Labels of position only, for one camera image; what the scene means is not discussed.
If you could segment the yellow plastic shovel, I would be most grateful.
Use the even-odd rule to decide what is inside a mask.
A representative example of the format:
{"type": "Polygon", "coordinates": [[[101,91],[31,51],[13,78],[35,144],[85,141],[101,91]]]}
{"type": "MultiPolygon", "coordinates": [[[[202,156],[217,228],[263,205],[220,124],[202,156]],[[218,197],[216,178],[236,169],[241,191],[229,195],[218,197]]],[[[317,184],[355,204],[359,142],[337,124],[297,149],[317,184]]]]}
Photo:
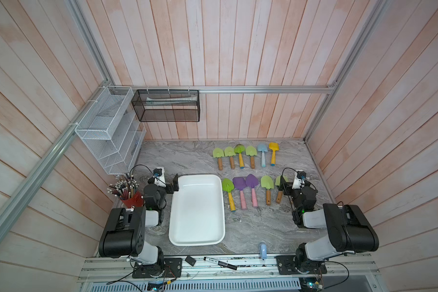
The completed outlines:
{"type": "Polygon", "coordinates": [[[269,149],[272,151],[271,155],[271,165],[276,165],[276,153],[280,150],[279,144],[277,142],[270,142],[269,143],[269,149]]]}

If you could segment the pink handled purple shovel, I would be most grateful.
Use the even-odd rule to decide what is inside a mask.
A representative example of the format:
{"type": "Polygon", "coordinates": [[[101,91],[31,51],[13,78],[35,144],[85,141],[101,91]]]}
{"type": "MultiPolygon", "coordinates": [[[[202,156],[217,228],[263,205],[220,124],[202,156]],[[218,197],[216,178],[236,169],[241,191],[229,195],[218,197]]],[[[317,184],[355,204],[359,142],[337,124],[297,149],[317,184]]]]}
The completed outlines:
{"type": "Polygon", "coordinates": [[[234,177],[232,179],[232,182],[233,182],[235,188],[240,191],[241,208],[242,208],[242,210],[246,210],[247,205],[246,205],[246,199],[245,199],[245,195],[244,195],[244,191],[243,191],[246,188],[246,181],[245,181],[244,177],[234,177]]]}

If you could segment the light blue shovel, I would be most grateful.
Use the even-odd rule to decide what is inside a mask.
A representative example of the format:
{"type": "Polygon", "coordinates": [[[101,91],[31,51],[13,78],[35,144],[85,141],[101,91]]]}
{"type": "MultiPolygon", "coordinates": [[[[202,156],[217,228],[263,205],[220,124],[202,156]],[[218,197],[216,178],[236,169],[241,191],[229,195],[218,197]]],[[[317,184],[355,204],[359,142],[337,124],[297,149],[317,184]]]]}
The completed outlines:
{"type": "Polygon", "coordinates": [[[268,147],[265,144],[259,144],[257,150],[261,153],[261,166],[266,167],[266,152],[268,151],[268,147]]]}

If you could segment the green shovel wooden handle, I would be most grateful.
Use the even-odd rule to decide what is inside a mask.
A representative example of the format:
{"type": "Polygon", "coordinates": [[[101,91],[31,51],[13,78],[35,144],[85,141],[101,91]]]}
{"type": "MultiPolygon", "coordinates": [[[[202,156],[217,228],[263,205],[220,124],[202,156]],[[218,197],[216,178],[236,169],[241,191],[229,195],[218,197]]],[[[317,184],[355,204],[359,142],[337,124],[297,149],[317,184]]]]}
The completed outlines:
{"type": "Polygon", "coordinates": [[[224,149],[224,154],[225,154],[225,156],[227,156],[229,158],[231,169],[235,169],[234,157],[236,155],[236,152],[234,151],[234,148],[232,148],[230,146],[226,147],[224,149]]]}
{"type": "Polygon", "coordinates": [[[223,170],[222,158],[224,156],[225,153],[221,148],[215,148],[213,150],[213,157],[217,159],[219,170],[223,170]]]}

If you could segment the bright green yellow-handled shovel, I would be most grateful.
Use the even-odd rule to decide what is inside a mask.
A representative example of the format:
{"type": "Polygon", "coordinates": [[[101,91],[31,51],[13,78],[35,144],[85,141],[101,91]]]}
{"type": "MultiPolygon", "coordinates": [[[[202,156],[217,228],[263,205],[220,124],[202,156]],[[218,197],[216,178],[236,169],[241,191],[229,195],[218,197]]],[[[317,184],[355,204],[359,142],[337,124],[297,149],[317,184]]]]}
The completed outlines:
{"type": "Polygon", "coordinates": [[[245,164],[244,164],[244,162],[243,162],[243,156],[242,156],[242,153],[245,151],[245,146],[242,145],[242,144],[237,144],[237,145],[234,147],[234,151],[235,151],[236,154],[238,154],[238,159],[239,159],[239,166],[240,166],[240,168],[241,168],[241,169],[244,169],[244,168],[245,168],[245,164]]]}

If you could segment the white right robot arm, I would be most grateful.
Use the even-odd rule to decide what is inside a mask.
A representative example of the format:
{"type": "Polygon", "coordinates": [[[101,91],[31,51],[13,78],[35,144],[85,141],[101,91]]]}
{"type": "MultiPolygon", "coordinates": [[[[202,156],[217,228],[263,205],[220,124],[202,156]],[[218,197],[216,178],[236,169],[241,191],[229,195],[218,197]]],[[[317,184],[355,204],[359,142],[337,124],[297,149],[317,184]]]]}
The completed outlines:
{"type": "Polygon", "coordinates": [[[333,257],[376,251],[379,239],[371,224],[356,205],[324,203],[315,209],[318,191],[302,175],[293,182],[280,179],[277,202],[289,197],[293,222],[303,229],[324,229],[327,235],[310,243],[301,243],[295,255],[276,258],[280,274],[326,273],[324,262],[333,257]]]}

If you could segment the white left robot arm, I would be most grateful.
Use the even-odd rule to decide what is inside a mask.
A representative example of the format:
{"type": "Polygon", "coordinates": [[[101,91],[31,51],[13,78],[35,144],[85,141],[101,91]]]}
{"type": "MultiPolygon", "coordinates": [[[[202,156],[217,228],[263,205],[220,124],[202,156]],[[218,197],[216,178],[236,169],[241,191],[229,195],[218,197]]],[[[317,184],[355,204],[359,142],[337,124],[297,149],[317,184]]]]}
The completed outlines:
{"type": "Polygon", "coordinates": [[[136,279],[166,275],[162,249],[146,241],[146,228],[162,225],[166,196],[179,190],[179,176],[175,175],[169,184],[155,175],[142,192],[133,175],[126,173],[116,179],[116,184],[108,186],[108,192],[124,202],[125,208],[114,208],[109,213],[99,241],[99,255],[126,257],[134,265],[136,279]]]}

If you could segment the white storage box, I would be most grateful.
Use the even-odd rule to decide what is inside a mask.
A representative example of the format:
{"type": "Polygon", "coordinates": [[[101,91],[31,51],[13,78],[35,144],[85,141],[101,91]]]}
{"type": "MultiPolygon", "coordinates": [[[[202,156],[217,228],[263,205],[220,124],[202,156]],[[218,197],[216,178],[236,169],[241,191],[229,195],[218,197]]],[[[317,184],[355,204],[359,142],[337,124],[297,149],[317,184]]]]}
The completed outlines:
{"type": "Polygon", "coordinates": [[[221,179],[216,175],[184,175],[178,184],[170,211],[170,242],[175,246],[220,243],[226,234],[221,179]]]}

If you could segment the red pencil cup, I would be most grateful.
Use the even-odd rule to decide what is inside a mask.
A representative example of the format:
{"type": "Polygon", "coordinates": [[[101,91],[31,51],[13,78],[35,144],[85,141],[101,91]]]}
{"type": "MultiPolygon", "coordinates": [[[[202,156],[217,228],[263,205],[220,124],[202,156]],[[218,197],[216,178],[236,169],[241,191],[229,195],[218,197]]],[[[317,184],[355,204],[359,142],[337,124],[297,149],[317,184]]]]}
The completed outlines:
{"type": "Polygon", "coordinates": [[[139,184],[133,175],[125,173],[116,175],[116,183],[109,184],[107,192],[119,198],[127,208],[143,207],[144,199],[139,191],[139,184]]]}

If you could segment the light blue small bottle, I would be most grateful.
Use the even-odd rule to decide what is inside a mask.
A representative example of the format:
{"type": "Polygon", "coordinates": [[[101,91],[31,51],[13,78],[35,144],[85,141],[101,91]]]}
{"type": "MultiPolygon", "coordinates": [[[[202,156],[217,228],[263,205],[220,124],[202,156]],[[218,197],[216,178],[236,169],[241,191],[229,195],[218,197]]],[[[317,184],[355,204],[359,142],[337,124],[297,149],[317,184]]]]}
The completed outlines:
{"type": "Polygon", "coordinates": [[[267,246],[265,242],[260,242],[259,243],[259,254],[260,254],[260,258],[262,260],[266,260],[267,259],[267,246]]]}

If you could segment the small black block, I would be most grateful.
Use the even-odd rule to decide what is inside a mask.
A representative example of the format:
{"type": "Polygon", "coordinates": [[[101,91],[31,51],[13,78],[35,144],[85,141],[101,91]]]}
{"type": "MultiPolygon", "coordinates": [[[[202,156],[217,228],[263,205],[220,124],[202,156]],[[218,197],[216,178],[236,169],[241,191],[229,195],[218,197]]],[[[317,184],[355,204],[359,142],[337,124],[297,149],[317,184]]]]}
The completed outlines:
{"type": "Polygon", "coordinates": [[[192,256],[190,256],[190,255],[188,255],[186,258],[185,258],[185,261],[190,265],[190,266],[195,266],[195,264],[196,264],[196,260],[192,257],[192,256]]]}

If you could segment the black mesh basket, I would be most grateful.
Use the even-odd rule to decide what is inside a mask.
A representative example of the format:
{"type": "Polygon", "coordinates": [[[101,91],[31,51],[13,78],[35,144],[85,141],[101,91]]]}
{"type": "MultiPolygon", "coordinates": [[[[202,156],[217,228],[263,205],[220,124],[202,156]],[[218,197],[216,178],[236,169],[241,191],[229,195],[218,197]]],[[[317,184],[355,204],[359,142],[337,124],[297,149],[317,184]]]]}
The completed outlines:
{"type": "Polygon", "coordinates": [[[197,90],[136,90],[131,105],[141,122],[199,122],[197,90]]]}

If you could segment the black marker pen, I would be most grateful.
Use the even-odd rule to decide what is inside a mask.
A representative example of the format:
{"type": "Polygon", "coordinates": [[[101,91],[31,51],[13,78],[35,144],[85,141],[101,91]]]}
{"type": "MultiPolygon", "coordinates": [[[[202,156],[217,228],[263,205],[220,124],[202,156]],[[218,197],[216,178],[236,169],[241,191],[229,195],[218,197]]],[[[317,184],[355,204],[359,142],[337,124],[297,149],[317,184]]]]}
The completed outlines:
{"type": "Polygon", "coordinates": [[[204,257],[203,260],[206,261],[206,262],[209,262],[209,263],[212,263],[212,264],[224,267],[224,268],[228,268],[228,269],[234,270],[234,271],[237,271],[237,269],[238,269],[238,267],[235,266],[235,265],[229,264],[227,262],[223,262],[221,260],[213,259],[211,257],[204,257]]]}

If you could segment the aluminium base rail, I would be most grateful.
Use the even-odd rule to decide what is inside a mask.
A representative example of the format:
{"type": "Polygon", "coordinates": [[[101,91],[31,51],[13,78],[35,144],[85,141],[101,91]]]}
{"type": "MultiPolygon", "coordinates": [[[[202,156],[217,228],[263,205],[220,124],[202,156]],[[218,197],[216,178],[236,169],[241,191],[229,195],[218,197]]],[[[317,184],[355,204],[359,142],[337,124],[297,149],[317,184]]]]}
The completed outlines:
{"type": "Polygon", "coordinates": [[[371,254],[349,254],[324,262],[326,273],[280,274],[276,258],[268,254],[212,255],[238,267],[237,271],[195,255],[195,266],[185,256],[165,257],[166,275],[135,279],[127,259],[86,259],[77,278],[77,292],[385,292],[381,272],[371,254]]]}

